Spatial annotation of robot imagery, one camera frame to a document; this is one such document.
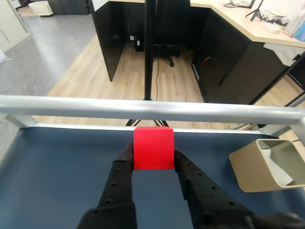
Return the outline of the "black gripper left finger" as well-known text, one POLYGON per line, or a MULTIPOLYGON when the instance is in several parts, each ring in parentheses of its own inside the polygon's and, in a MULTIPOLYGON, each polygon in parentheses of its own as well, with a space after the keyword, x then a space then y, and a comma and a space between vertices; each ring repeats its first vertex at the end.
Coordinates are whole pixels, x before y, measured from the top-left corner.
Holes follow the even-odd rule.
POLYGON ((97 207, 81 218, 78 229, 136 229, 137 218, 132 198, 134 169, 133 142, 112 162, 112 167, 97 207))

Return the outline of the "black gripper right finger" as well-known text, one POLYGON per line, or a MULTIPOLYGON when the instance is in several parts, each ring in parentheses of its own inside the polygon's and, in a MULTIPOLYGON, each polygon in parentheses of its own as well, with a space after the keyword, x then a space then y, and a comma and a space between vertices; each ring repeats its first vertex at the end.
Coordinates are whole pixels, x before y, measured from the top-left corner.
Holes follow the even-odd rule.
POLYGON ((253 229, 254 215, 178 149, 174 150, 174 169, 183 198, 187 201, 195 229, 253 229))

